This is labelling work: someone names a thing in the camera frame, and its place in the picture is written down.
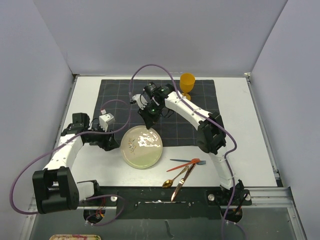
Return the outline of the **beige plate with plant motif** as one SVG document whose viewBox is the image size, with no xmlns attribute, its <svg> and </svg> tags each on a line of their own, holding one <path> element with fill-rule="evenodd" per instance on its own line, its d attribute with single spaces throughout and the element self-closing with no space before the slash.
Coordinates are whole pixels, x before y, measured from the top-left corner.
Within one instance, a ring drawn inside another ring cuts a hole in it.
<svg viewBox="0 0 320 240">
<path fill-rule="evenodd" d="M 138 125 L 124 134 L 120 152 L 123 160 L 132 168 L 148 169 L 160 159 L 163 142 L 156 130 Z"/>
</svg>

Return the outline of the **orange plastic cup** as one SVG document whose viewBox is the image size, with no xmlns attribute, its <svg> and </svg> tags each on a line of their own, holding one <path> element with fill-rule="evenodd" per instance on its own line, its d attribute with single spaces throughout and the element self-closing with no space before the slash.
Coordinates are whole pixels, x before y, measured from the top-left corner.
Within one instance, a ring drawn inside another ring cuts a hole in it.
<svg viewBox="0 0 320 240">
<path fill-rule="evenodd" d="M 179 87 L 181 89 L 181 93 L 189 101 L 191 100 L 191 96 L 189 93 L 194 88 L 195 81 L 196 81 L 195 76 L 191 73 L 186 72 L 180 76 Z"/>
</svg>

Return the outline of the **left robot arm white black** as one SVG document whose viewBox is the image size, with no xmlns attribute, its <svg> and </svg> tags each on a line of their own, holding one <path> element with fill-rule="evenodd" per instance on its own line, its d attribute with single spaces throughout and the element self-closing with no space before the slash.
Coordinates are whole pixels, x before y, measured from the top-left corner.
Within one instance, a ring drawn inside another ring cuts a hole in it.
<svg viewBox="0 0 320 240">
<path fill-rule="evenodd" d="M 76 182 L 71 168 L 84 144 L 98 146 L 105 151 L 119 147 L 108 128 L 115 122 L 105 110 L 98 117 L 97 127 L 90 127 L 86 113 L 74 113 L 70 123 L 61 133 L 58 149 L 49 163 L 35 171 L 32 176 L 37 210 L 48 214 L 77 209 L 79 202 L 86 201 L 95 206 L 100 203 L 102 193 L 96 180 Z"/>
</svg>

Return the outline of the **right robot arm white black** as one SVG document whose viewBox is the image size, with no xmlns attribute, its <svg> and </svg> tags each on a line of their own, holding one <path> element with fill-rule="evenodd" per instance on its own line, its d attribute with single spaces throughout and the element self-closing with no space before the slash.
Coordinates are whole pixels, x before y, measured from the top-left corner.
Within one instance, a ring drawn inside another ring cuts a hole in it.
<svg viewBox="0 0 320 240">
<path fill-rule="evenodd" d="M 175 84 L 156 86 L 151 82 L 144 87 L 143 92 L 149 100 L 141 94 L 136 94 L 132 96 L 131 101 L 138 105 L 138 113 L 147 129 L 158 122 L 163 108 L 167 108 L 187 120 L 197 131 L 196 144 L 210 156 L 220 180 L 222 197 L 215 197 L 215 200 L 222 205 L 250 201 L 249 191 L 245 190 L 228 160 L 228 154 L 234 152 L 237 147 L 225 150 L 226 137 L 230 136 L 230 133 L 224 128 L 222 116 L 216 111 L 209 112 L 192 103 Z"/>
</svg>

